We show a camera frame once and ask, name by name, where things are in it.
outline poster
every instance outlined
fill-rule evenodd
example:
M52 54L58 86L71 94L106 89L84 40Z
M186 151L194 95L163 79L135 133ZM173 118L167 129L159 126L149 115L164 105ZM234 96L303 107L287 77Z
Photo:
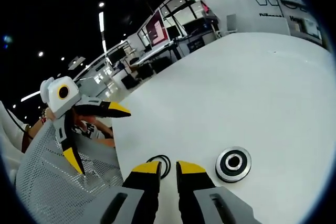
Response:
M159 10L157 10L153 17L148 21L146 30L152 47L168 40L167 31L163 25Z

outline robotic arm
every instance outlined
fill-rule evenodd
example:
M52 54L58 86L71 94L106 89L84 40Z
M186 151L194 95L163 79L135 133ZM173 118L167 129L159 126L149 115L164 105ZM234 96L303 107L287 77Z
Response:
M104 102L98 98L80 94L77 85L70 77L59 79L49 78L40 86L42 101L47 103L56 119L56 139L61 145L64 157L81 174L84 167L77 151L75 142L69 138L73 126L73 112L79 115L95 115L98 117L122 118L130 116L126 108L116 102Z

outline white robot part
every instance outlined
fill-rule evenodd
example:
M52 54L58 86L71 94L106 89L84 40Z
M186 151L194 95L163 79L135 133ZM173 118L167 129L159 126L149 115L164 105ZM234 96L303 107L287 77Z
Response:
M60 118L81 99L81 95L74 81L65 76L56 80L50 78L43 82L41 98L48 104L55 117Z
M50 77L48 80L45 80L41 83L40 86L40 96L43 103L49 102L48 86L54 81L53 77Z

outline person's arm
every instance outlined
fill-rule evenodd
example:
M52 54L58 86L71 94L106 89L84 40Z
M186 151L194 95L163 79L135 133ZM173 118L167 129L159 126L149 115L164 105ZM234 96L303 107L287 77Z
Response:
M115 143L114 143L114 139L113 138L96 138L94 139L95 141L97 141L98 143L107 145L109 147L115 147Z
M99 131L105 132L109 136L111 136L111 138L113 138L113 131L110 128L108 128L105 124L103 124L99 120L96 120L93 124L97 127Z
M23 139L22 139L22 149L21 151L23 153L26 152L28 146L30 145L31 141L33 139L31 139L30 137L34 138L37 134L37 132L42 128L43 124L41 120L38 120L33 127L29 127L29 125L26 126L25 130L28 134L24 134L23 135Z

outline ball bearing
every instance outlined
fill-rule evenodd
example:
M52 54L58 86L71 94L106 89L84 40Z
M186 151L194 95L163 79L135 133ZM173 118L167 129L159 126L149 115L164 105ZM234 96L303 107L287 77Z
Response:
M251 169L251 156L244 148L227 148L219 155L215 169L217 176L224 182L240 181Z

